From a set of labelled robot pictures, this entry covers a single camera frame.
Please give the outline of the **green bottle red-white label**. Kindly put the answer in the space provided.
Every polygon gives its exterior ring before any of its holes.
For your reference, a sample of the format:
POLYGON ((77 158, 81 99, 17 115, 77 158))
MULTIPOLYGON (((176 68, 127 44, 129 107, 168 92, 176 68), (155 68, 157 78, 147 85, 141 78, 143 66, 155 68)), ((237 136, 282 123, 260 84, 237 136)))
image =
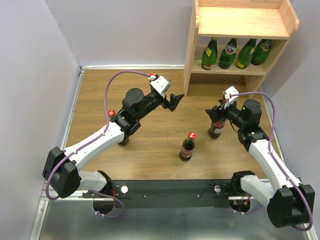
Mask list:
POLYGON ((232 38, 221 52, 218 66, 221 69, 228 69, 236 57, 237 38, 232 38))

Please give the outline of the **green bottle yellow label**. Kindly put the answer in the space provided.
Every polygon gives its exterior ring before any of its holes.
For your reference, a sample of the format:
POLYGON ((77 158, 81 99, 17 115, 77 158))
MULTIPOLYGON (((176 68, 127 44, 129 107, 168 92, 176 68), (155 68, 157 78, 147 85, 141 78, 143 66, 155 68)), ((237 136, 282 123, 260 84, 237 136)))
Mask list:
POLYGON ((256 38, 251 38, 240 50, 237 60, 236 60, 236 67, 239 69, 245 69, 250 64, 253 54, 256 49, 256 38))

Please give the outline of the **green bottle red-blue label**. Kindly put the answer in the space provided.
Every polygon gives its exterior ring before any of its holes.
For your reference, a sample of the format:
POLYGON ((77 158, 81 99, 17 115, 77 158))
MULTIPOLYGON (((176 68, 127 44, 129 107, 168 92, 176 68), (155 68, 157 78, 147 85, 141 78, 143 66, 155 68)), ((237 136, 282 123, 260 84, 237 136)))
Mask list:
POLYGON ((263 64, 270 53, 271 44, 271 39, 262 39, 256 46, 250 63, 255 66, 263 64))

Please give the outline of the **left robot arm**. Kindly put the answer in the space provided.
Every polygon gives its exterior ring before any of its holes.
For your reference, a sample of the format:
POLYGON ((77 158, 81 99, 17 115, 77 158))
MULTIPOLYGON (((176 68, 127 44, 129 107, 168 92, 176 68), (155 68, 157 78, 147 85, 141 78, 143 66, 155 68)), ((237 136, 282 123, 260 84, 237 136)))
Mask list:
POLYGON ((101 170, 83 171, 84 165, 112 145, 127 141, 140 128, 140 120, 155 108, 162 106, 174 111, 183 97, 183 94, 171 94, 170 99, 166 99, 155 89, 147 95, 139 88, 128 90, 121 110, 102 129, 64 150, 54 147, 49 151, 42 172, 47 181, 47 198, 54 199, 49 188, 53 188, 60 198, 67 198, 80 190, 107 197, 111 191, 110 177, 101 170))

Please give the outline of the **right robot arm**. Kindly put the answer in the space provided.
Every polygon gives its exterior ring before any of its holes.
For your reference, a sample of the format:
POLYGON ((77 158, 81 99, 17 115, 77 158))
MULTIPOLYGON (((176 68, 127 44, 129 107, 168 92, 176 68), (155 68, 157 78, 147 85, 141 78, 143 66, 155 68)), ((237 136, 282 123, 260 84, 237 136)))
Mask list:
POLYGON ((252 171, 235 172, 231 178, 230 191, 241 196, 250 194, 267 211, 271 223, 277 227, 292 226, 296 229, 313 223, 315 191, 309 184, 302 184, 295 177, 270 143, 270 138, 260 127, 261 104, 247 99, 241 109, 237 103, 219 100, 219 105, 207 109, 211 120, 209 133, 223 127, 226 121, 235 125, 239 142, 259 163, 268 178, 268 183, 259 179, 252 171))

